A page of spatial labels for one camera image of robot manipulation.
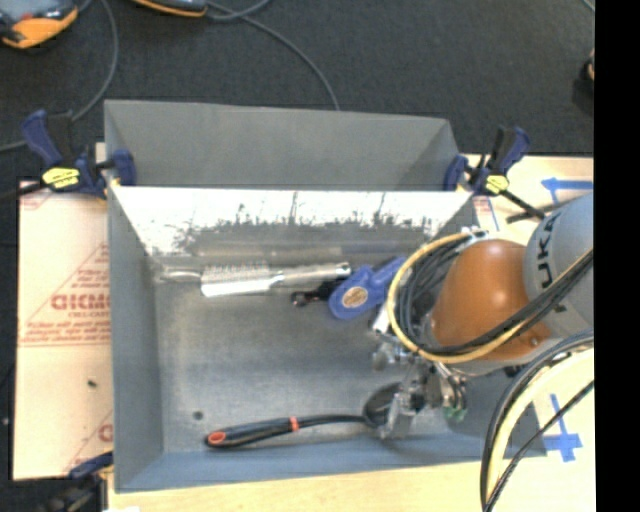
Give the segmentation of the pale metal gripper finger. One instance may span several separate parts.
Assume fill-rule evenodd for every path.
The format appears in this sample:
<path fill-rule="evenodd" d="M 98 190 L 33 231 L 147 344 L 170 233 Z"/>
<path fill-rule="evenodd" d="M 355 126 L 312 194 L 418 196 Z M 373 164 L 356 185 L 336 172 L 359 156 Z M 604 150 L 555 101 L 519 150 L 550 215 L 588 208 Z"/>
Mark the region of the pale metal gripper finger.
<path fill-rule="evenodd" d="M 414 409 L 401 407 L 396 413 L 395 437 L 405 438 L 411 431 L 411 426 L 416 417 Z"/>
<path fill-rule="evenodd" d="M 378 428 L 380 439 L 399 439 L 402 436 L 401 413 L 401 398 L 395 395 L 386 409 L 383 424 Z"/>

